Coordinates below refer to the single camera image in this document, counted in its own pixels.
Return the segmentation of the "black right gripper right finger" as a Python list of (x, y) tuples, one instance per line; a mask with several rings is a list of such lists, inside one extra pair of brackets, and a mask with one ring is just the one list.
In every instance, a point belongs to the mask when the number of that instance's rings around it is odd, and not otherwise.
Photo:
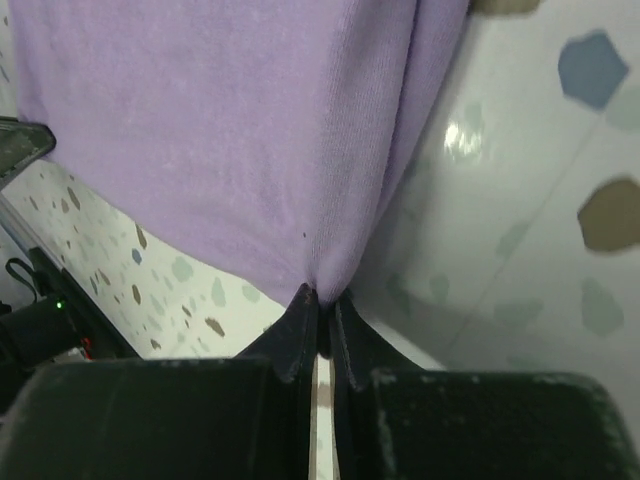
[(329, 324), (344, 479), (635, 479), (618, 409), (571, 373), (431, 370), (342, 297)]

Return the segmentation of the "purple t-shirt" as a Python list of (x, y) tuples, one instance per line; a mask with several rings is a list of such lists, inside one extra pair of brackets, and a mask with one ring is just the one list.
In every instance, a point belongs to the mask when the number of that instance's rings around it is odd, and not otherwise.
[(288, 303), (351, 280), (464, 1), (13, 1), (22, 119), (184, 253)]

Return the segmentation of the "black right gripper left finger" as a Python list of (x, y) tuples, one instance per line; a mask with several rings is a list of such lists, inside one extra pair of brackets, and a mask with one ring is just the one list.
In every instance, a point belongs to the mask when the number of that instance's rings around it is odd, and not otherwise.
[(5, 479), (305, 479), (320, 308), (301, 285), (232, 358), (57, 365), (1, 430)]

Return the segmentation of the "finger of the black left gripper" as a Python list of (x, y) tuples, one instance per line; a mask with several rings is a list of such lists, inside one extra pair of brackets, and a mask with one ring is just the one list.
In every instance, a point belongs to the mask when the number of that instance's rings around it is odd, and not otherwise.
[(46, 125), (12, 117), (1, 117), (0, 130), (0, 174), (4, 189), (34, 161), (49, 154), (56, 146), (56, 138)]

